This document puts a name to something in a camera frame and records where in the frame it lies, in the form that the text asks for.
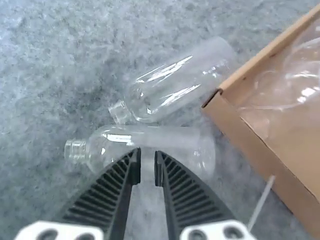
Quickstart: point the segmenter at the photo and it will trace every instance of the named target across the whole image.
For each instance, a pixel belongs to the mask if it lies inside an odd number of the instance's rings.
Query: gray carpet
[[[244,63],[317,2],[0,0],[0,239],[50,219],[92,176],[84,165],[66,167],[64,143],[113,123],[107,107],[121,98],[123,79],[215,35]],[[160,124],[206,121],[187,108]],[[265,183],[214,128],[217,167],[209,184],[247,223]],[[163,212],[156,197],[145,194],[139,221],[130,206],[127,240],[166,238],[164,215],[150,217],[150,209]],[[253,233],[311,239],[274,194]]]

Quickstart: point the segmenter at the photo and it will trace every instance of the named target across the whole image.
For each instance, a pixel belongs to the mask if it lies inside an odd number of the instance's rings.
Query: clear plastic bottle
[[[214,90],[235,67],[232,47],[214,37],[129,83],[109,112],[119,125],[156,122]]]
[[[199,177],[212,175],[215,170],[214,138],[208,130],[197,127],[106,125],[87,140],[68,140],[64,158],[73,163],[87,164],[92,172],[98,173],[137,147],[164,151]]]

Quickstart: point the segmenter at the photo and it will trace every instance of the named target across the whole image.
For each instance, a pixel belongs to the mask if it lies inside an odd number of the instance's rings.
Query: screw hole
[[[58,232],[55,229],[48,229],[40,233],[36,240],[55,240]]]
[[[76,240],[95,240],[95,237],[90,233],[85,233],[78,236]]]
[[[203,231],[193,230],[189,233],[188,240],[207,240],[207,236]]]
[[[234,226],[226,227],[223,233],[227,239],[242,239],[244,237],[243,233]]]

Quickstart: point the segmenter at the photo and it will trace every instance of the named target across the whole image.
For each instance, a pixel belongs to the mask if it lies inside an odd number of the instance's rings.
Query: plastic bottle
[[[129,83],[109,112],[119,125],[156,122],[213,91],[235,67],[232,47],[221,37],[209,39]]]
[[[215,169],[214,138],[208,130],[196,127],[106,125],[87,140],[68,140],[64,158],[73,163],[87,164],[92,172],[98,173],[137,147],[164,151],[200,177],[212,175]]]

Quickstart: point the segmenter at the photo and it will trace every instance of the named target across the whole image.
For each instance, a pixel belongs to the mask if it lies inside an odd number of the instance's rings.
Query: bottle body
[[[103,167],[134,148],[161,150],[197,175],[212,175],[216,164],[213,136],[196,127],[103,126],[87,140],[68,140],[67,161],[87,164],[98,173]]]
[[[132,119],[156,122],[213,91],[232,73],[235,59],[223,38],[209,39],[135,79],[126,88],[124,99],[109,111],[117,124]]]

